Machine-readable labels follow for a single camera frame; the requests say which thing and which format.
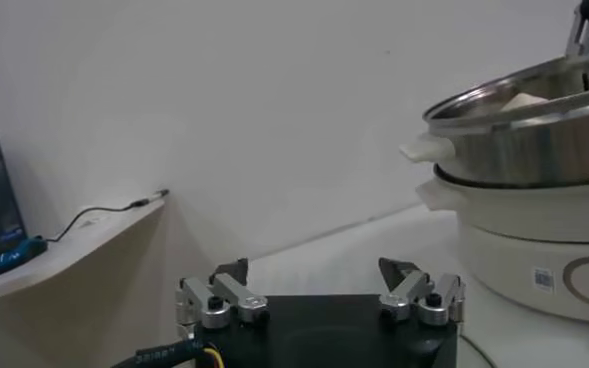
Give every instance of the blue mouse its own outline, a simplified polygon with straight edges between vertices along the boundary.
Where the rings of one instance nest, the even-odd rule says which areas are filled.
[[[0,274],[10,271],[47,250],[40,236],[23,240],[16,248],[0,254]]]

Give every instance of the black platform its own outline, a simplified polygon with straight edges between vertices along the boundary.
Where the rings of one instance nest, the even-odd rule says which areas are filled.
[[[378,298],[271,296],[271,318],[262,329],[234,318],[224,330],[199,327],[196,335],[221,351],[226,368],[456,367],[455,324],[429,327],[414,317],[390,325],[380,317]],[[196,366],[214,365],[202,357]]]

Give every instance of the pot rim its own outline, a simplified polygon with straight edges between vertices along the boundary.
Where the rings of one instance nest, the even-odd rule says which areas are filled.
[[[589,63],[569,64],[565,57],[553,59],[545,63],[523,69],[506,77],[498,78],[479,86],[473,87],[463,93],[443,100],[429,108],[423,114],[430,126],[430,132],[435,135],[464,135],[484,134],[496,131],[515,130],[532,127],[528,119],[545,118],[543,124],[567,120],[563,113],[572,112],[571,117],[589,115],[589,91],[577,93],[565,97],[556,98],[549,102],[537,103],[529,106],[516,108],[509,111],[501,111],[492,114],[464,116],[456,118],[438,118],[437,116],[455,105],[466,101],[476,100],[489,95],[492,90],[505,85],[514,85],[545,73],[563,73],[576,69],[586,70]]]

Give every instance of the white cooker base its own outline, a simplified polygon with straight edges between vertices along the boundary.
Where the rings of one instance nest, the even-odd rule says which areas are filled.
[[[589,321],[589,245],[504,237],[459,222],[462,262],[490,289],[529,307]]]

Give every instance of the sticker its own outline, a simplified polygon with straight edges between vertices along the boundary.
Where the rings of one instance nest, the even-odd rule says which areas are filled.
[[[535,289],[546,293],[554,292],[554,273],[545,268],[532,269],[532,284]]]

